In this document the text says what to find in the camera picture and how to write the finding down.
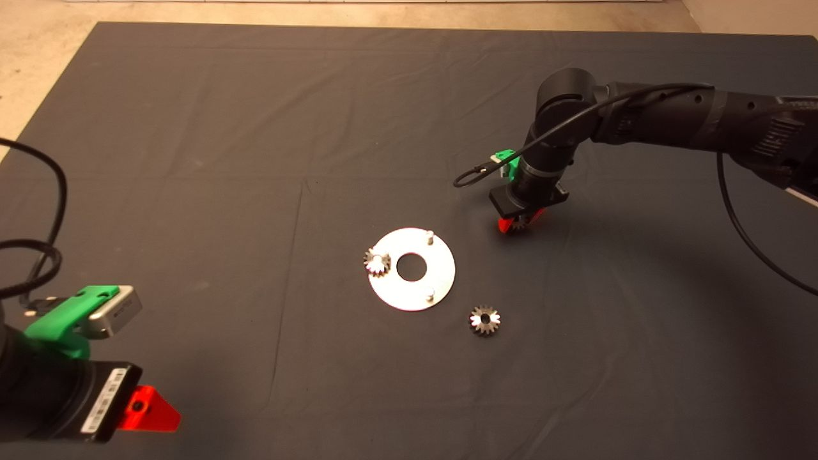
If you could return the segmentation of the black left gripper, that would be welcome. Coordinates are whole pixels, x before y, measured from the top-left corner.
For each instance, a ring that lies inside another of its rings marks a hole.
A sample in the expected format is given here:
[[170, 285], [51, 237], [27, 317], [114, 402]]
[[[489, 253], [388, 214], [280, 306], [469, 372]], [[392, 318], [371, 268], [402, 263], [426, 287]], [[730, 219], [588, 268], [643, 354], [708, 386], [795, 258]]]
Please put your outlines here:
[[2, 442], [106, 443], [123, 431], [176, 432], [181, 414], [132, 363], [2, 366]]

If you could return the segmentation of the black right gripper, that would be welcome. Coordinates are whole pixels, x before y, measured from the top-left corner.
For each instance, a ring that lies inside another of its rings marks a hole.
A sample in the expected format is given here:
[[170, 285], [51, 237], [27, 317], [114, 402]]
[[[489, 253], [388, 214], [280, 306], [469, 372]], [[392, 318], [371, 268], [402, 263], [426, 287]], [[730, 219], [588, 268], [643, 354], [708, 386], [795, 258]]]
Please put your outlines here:
[[546, 209], [561, 204], [569, 198], [569, 192], [556, 181], [524, 185], [522, 181], [494, 187], [489, 192], [489, 201], [499, 214], [498, 230], [502, 234], [515, 231], [515, 218], [527, 216], [528, 222], [535, 222], [544, 215]]

